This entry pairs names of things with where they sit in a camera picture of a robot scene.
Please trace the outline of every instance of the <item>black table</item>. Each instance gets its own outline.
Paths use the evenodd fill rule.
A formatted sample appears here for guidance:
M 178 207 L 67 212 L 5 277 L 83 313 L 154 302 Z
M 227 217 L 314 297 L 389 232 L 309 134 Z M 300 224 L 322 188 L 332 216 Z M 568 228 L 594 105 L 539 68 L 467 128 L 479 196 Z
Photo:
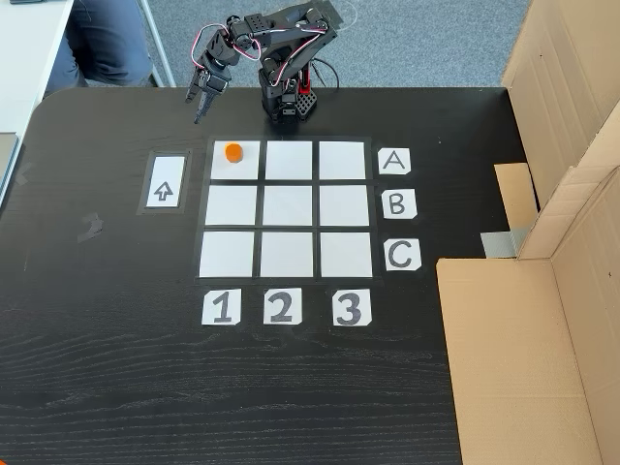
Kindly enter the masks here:
M 258 89 L 229 90 L 201 125 L 183 90 L 44 101 L 0 213 L 0 459 L 461 463 L 434 264 L 483 257 L 480 234 L 509 228 L 493 164 L 525 157 L 508 94 L 318 96 L 298 126 L 271 125 Z M 381 238 L 418 237 L 423 267 L 372 283 L 366 327 L 334 326 L 321 285 L 304 288 L 300 325 L 263 325 L 260 286 L 239 325 L 201 325 L 197 231 L 214 135 L 409 147 L 418 217 L 377 226 Z M 183 213 L 137 214 L 149 153 L 187 149 Z M 95 213 L 102 232 L 78 241 Z

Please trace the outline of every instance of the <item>gray carpet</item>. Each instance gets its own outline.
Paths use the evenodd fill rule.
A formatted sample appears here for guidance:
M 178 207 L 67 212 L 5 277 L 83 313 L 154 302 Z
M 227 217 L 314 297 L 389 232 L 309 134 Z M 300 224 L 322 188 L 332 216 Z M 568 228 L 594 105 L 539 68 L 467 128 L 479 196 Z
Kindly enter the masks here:
M 512 49 L 529 0 L 331 0 L 344 19 L 339 37 L 319 57 L 344 86 L 492 86 Z M 295 0 L 150 0 L 177 85 L 193 72 L 197 31 L 230 15 L 264 15 Z M 203 38 L 202 46 L 212 32 Z M 155 47 L 151 49 L 163 74 Z M 243 59 L 235 86 L 256 86 L 258 64 Z M 326 78 L 331 78 L 325 70 Z

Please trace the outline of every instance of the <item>person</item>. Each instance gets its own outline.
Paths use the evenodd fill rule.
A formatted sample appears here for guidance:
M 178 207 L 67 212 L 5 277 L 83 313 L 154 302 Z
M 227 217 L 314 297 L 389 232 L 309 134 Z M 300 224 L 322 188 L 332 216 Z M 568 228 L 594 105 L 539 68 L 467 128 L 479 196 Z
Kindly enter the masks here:
M 137 85 L 152 69 L 135 0 L 75 0 L 46 94 L 85 86 L 86 79 Z

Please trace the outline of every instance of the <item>up arrow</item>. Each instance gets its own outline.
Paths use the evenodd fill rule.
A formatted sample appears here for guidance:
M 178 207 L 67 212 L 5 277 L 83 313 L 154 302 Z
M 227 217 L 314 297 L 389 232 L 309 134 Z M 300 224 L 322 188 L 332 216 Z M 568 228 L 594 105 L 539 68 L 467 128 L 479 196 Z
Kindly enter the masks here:
M 159 186 L 153 194 L 157 194 L 159 196 L 159 202 L 165 202 L 166 197 L 171 196 L 174 192 L 172 191 L 171 186 L 168 185 L 168 182 L 165 182 Z

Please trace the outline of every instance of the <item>robotic arm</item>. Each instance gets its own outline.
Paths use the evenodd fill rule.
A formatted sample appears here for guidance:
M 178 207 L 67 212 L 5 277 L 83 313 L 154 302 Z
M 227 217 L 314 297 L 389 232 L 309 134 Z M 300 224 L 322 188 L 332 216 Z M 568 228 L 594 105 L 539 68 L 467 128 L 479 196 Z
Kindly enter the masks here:
M 310 86 L 310 63 L 319 50 L 337 37 L 336 24 L 325 13 L 328 9 L 333 7 L 327 1 L 314 1 L 273 15 L 248 15 L 243 19 L 231 16 L 226 25 L 213 24 L 218 31 L 206 50 L 196 60 L 192 56 L 196 69 L 185 102 L 192 102 L 202 91 L 194 122 L 198 123 L 213 99 L 226 91 L 232 79 L 228 67 L 236 65 L 241 55 L 261 61 L 263 108 L 271 119 L 305 120 L 317 103 Z M 258 56 L 250 55 L 250 49 Z

